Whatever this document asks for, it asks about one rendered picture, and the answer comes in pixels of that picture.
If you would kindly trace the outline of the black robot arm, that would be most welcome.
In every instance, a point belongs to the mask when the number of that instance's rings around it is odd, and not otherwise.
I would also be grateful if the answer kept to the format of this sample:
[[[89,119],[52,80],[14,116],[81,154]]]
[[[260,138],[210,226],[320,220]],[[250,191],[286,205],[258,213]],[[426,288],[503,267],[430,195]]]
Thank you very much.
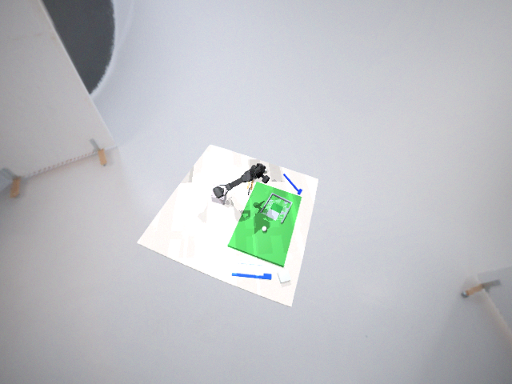
[[[250,181],[256,179],[257,176],[259,176],[260,174],[265,173],[266,167],[263,164],[257,163],[256,166],[257,166],[257,168],[254,170],[249,169],[249,170],[245,171],[245,173],[239,179],[237,179],[231,183],[227,183],[225,185],[223,185],[223,184],[218,185],[215,188],[213,188],[212,191],[214,192],[215,197],[222,198],[223,196],[225,196],[228,193],[229,190],[232,190],[232,188],[236,187],[237,185],[239,185],[243,182],[250,182]],[[227,192],[225,193],[225,195],[224,195],[224,188],[221,188],[220,186],[225,186],[225,188],[227,189]]]

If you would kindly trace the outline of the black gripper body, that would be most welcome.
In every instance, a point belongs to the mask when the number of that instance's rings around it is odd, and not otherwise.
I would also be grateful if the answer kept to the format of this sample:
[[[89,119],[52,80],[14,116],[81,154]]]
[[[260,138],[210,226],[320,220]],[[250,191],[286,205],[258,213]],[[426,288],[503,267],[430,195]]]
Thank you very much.
[[[256,168],[257,168],[257,167],[256,167],[256,165],[252,165],[252,167],[251,167],[250,169],[253,169],[253,170],[254,170],[254,169],[256,169]],[[262,177],[262,178],[263,178],[262,182],[263,182],[264,184],[267,184],[267,183],[268,183],[268,181],[270,180],[270,177],[269,177],[269,176],[267,176],[267,175],[265,175],[265,176],[264,176],[263,174],[260,174],[260,175],[259,175],[259,176],[257,176],[257,177],[258,177],[258,179],[260,179],[260,177]]]

